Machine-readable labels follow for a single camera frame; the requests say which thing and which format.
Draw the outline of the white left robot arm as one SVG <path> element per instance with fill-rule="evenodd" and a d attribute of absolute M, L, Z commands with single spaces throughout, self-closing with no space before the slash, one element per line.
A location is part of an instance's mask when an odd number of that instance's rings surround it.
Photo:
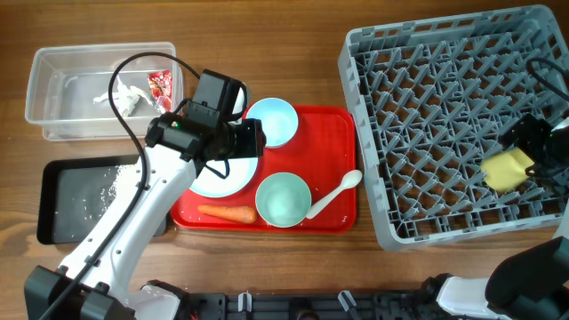
<path fill-rule="evenodd" d="M 259 157 L 260 121 L 244 120 L 245 84 L 211 70 L 200 76 L 183 115 L 148 127 L 137 172 L 85 240 L 51 271 L 38 266 L 24 295 L 31 319 L 184 319 L 188 293 L 160 281 L 129 292 L 132 273 L 158 225 L 212 160 Z"/>

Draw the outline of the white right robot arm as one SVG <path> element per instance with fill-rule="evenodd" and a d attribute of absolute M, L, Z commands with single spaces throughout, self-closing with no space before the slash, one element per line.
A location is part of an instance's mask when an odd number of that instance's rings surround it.
<path fill-rule="evenodd" d="M 568 121 L 552 126 L 526 115 L 499 138 L 505 151 L 485 159 L 485 183 L 510 191 L 525 180 L 553 179 L 568 169 Z M 488 278 L 441 274 L 428 278 L 418 301 L 448 316 L 474 319 L 568 317 L 568 219 L 551 240 L 505 259 Z"/>

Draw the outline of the mint green bowl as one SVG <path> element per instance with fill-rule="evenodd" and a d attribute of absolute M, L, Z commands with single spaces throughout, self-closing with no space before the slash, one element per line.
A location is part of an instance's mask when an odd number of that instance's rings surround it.
<path fill-rule="evenodd" d="M 255 194 L 258 214 L 271 226 L 291 228 L 300 224 L 312 205 L 308 184 L 298 175 L 277 172 L 265 178 Z"/>

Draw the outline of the food scraps and rice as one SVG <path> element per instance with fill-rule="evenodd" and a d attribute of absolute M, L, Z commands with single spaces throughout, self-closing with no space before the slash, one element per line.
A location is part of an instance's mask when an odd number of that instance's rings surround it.
<path fill-rule="evenodd" d="M 100 199 L 110 204 L 121 192 L 128 189 L 137 178 L 134 164 L 111 166 L 103 174 L 104 184 L 101 187 Z"/>

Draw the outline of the light blue bowl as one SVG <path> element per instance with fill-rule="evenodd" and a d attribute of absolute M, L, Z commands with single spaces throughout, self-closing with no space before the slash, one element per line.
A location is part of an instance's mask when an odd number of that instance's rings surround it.
<path fill-rule="evenodd" d="M 246 112 L 247 119 L 261 120 L 266 136 L 266 148 L 280 148 L 288 143 L 299 128 L 295 108 L 279 98 L 265 98 L 255 102 Z"/>

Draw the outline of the light blue plate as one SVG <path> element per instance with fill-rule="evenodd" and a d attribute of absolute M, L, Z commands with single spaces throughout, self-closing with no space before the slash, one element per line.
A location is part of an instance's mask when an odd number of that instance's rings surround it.
<path fill-rule="evenodd" d="M 220 198 L 231 196 L 244 188 L 252 179 L 258 167 L 257 157 L 229 159 L 229 175 L 222 179 L 205 167 L 190 190 L 200 196 Z"/>

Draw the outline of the red snack wrapper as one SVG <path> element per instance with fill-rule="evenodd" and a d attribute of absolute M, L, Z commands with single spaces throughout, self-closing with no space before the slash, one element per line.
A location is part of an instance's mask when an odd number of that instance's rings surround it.
<path fill-rule="evenodd" d="M 172 107 L 172 72 L 157 71 L 148 74 L 148 85 L 160 113 L 169 112 Z"/>

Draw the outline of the white tissue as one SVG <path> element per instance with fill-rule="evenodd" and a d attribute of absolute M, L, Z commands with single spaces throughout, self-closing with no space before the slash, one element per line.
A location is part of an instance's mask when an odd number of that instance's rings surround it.
<path fill-rule="evenodd" d="M 119 76 L 116 80 L 117 92 L 113 92 L 113 101 L 122 117 L 130 116 L 140 99 L 144 99 L 151 107 L 153 106 L 153 101 L 141 88 L 125 85 Z"/>

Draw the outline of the yellow plastic cup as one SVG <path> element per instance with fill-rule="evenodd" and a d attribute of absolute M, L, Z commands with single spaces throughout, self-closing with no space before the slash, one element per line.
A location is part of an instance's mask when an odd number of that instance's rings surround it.
<path fill-rule="evenodd" d="M 485 174 L 484 181 L 497 192 L 506 192 L 516 188 L 529 176 L 525 170 L 534 165 L 534 161 L 521 149 L 513 148 L 485 159 L 480 170 Z"/>

